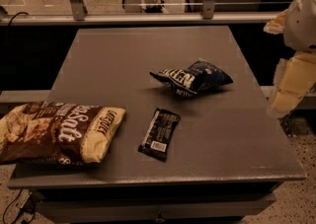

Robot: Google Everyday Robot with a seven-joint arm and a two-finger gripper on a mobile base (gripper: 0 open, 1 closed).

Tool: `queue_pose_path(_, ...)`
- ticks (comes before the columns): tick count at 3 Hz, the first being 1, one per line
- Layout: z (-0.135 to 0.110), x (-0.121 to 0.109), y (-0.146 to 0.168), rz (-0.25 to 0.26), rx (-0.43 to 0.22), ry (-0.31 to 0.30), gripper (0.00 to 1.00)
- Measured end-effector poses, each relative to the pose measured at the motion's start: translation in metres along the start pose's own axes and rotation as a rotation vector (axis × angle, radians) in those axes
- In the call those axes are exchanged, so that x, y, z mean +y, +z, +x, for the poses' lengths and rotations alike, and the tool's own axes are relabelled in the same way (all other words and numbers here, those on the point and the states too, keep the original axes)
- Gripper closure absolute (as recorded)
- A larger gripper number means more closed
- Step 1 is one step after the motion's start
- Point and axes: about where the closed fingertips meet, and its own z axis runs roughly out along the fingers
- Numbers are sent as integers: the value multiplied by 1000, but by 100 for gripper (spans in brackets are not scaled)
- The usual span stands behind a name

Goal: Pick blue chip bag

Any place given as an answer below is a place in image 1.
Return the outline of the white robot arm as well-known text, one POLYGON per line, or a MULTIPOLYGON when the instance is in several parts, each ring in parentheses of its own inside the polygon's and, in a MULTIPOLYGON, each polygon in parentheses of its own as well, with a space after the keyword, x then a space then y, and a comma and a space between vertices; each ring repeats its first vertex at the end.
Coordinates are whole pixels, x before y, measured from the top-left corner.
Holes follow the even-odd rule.
POLYGON ((316 83, 316 0, 293 0, 265 24, 264 32, 283 35, 284 44, 294 50, 292 57, 278 62, 269 95, 268 114, 283 118, 316 83))

